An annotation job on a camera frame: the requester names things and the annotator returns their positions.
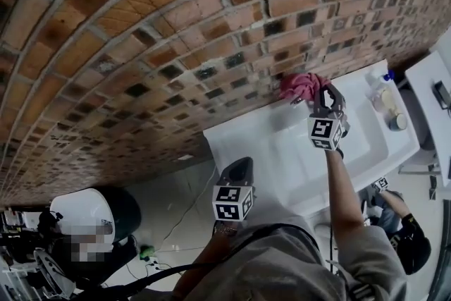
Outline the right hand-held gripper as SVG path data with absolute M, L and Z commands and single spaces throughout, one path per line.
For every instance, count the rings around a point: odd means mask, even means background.
M 324 85 L 315 91 L 312 106 L 313 114 L 328 114 L 329 108 L 326 106 L 325 100 L 327 90 L 328 87 Z M 311 115 L 307 121 L 308 136 L 315 148 L 325 151 L 338 151 L 341 139 L 346 137 L 350 130 L 350 124 L 343 113 L 345 98 L 342 93 L 334 85 L 329 85 L 329 95 L 333 100 L 330 109 L 334 112 L 327 116 Z

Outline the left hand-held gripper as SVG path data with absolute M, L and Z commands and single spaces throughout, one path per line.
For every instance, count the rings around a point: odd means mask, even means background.
M 223 169 L 212 196 L 217 221 L 245 220 L 254 203 L 253 167 L 253 159 L 246 156 Z

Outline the pink cloth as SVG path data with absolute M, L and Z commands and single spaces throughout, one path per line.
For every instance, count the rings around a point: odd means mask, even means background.
M 320 89 L 330 84 L 330 80 L 315 73 L 292 73 L 280 82 L 279 97 L 306 102 L 315 102 Z

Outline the person's left forearm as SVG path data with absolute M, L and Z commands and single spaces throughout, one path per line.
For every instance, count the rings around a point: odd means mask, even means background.
M 228 256 L 232 250 L 232 239 L 236 235 L 240 223 L 218 223 L 214 235 L 207 243 L 200 255 L 195 259 L 195 264 L 214 263 Z M 186 271 L 176 283 L 173 296 L 183 300 L 196 287 L 196 285 L 212 270 L 209 267 Z

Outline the person's right forearm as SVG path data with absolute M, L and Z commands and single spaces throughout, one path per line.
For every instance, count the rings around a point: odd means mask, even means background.
M 325 151 L 330 218 L 337 240 L 364 226 L 359 198 L 338 151 Z

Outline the cream jar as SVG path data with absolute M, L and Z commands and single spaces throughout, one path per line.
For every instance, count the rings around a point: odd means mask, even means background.
M 388 86 L 379 87 L 374 92 L 372 104 L 378 112 L 389 111 L 396 108 L 393 94 Z

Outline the white sink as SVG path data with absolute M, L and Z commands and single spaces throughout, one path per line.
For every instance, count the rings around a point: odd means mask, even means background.
M 344 95 L 350 123 L 339 146 L 355 190 L 387 175 L 419 150 L 411 120 L 404 130 L 391 130 L 388 115 L 375 110 L 370 82 L 388 71 L 379 61 L 332 83 Z M 282 204 L 308 216 L 328 206 L 325 153 L 310 142 L 305 103 L 279 101 L 204 131 L 220 171 L 249 156 L 254 161 L 257 199 L 251 214 Z

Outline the grey tin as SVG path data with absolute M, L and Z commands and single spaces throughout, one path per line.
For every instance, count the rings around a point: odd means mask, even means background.
M 403 113 L 397 113 L 391 116 L 388 127 L 391 131 L 402 131 L 407 128 L 407 117 Z

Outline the person's grey sweatshirt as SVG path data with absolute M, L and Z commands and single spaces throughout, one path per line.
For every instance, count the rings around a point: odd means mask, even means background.
M 363 226 L 338 245 L 338 274 L 323 263 L 300 216 L 214 267 L 182 301 L 407 301 L 407 275 L 387 236 Z

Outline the white desk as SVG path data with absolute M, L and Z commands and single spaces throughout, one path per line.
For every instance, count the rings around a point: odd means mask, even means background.
M 449 170 L 451 166 L 451 112 L 439 105 L 433 86 L 442 82 L 451 91 L 451 72 L 440 54 L 435 51 L 405 71 L 416 98 L 426 118 L 440 165 L 442 188 L 451 190 Z

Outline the black device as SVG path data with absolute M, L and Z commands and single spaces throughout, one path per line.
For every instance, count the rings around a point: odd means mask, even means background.
M 442 81 L 434 84 L 433 92 L 443 109 L 451 107 L 451 93 L 449 93 Z

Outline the white round basin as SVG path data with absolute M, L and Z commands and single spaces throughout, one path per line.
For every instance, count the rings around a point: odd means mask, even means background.
M 116 227 L 105 196 L 94 188 L 55 197 L 50 205 L 62 218 L 59 230 L 80 247 L 84 257 L 113 250 Z

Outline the white perforated plastic panel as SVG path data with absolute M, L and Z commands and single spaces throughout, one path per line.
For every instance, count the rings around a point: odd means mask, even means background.
M 50 297 L 61 297 L 69 300 L 75 291 L 75 282 L 70 280 L 42 248 L 36 248 L 33 252 L 37 268 L 43 275 L 45 282 L 50 287 Z

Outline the cluttered shelf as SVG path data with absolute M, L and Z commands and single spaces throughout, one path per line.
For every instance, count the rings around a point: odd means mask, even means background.
M 0 210 L 0 238 L 16 239 L 41 247 L 43 238 L 38 231 L 39 217 L 46 207 L 18 207 Z

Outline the black pedestal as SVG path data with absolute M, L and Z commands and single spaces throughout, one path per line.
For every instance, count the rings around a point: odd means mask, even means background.
M 132 235 L 141 224 L 140 206 L 135 198 L 123 188 L 102 187 L 98 191 L 104 196 L 111 210 L 115 226 L 114 241 Z

